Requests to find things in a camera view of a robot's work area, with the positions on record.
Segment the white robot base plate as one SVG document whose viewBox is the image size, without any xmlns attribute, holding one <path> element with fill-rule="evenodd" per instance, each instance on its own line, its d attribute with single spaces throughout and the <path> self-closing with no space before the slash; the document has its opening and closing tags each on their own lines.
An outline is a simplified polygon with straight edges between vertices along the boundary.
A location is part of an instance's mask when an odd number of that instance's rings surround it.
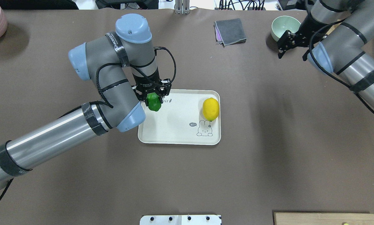
<svg viewBox="0 0 374 225">
<path fill-rule="evenodd" d="M 192 215 L 145 215 L 140 225 L 221 225 L 221 215 L 192 214 Z"/>
</svg>

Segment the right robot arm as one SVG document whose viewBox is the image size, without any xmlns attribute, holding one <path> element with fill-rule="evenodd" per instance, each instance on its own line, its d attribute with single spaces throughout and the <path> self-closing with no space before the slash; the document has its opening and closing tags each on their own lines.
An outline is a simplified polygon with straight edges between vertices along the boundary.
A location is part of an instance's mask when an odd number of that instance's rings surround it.
<svg viewBox="0 0 374 225">
<path fill-rule="evenodd" d="M 362 49 L 373 38 L 374 0 L 315 0 L 298 31 L 283 31 L 278 57 L 308 48 L 303 60 L 346 86 L 374 113 L 374 57 Z"/>
</svg>

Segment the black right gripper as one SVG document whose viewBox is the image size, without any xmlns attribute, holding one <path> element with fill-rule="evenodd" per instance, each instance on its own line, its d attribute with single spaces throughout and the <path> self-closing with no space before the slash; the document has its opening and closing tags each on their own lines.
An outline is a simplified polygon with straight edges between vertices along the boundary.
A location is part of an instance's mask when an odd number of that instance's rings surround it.
<svg viewBox="0 0 374 225">
<path fill-rule="evenodd" d="M 321 27 L 323 27 L 323 23 L 317 21 L 311 13 L 309 13 L 296 33 L 286 30 L 281 36 L 281 39 L 278 40 L 278 58 L 281 59 L 283 55 L 292 48 L 308 47 L 309 39 Z M 310 50 L 307 50 L 303 54 L 302 60 L 304 62 L 308 60 L 309 53 Z"/>
</svg>

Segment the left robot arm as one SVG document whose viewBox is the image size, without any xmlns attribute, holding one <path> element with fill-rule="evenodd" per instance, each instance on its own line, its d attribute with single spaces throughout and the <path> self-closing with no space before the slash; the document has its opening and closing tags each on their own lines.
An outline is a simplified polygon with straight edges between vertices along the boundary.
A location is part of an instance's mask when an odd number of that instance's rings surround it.
<svg viewBox="0 0 374 225">
<path fill-rule="evenodd" d="M 159 79 L 149 19 L 14 11 L 0 37 L 0 189 L 94 137 L 145 119 Z"/>
</svg>

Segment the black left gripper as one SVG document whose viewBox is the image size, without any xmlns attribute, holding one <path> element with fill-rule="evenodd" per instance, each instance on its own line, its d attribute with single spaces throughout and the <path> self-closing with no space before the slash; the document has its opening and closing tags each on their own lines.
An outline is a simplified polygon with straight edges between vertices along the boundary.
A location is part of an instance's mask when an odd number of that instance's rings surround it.
<svg viewBox="0 0 374 225">
<path fill-rule="evenodd" d="M 136 83 L 136 96 L 141 102 L 147 102 L 149 93 L 158 94 L 160 101 L 163 101 L 163 98 L 170 94 L 172 86 L 170 83 L 171 80 L 169 78 L 161 80 L 158 70 L 147 78 L 142 76 L 137 70 L 134 70 L 134 80 Z"/>
</svg>

